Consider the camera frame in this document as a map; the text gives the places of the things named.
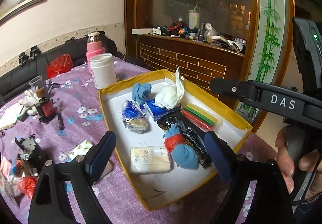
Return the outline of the person's right hand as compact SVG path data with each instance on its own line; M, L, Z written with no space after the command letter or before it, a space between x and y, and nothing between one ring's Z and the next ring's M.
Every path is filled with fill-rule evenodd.
M293 215L303 218L321 196L321 129L285 126L275 146Z

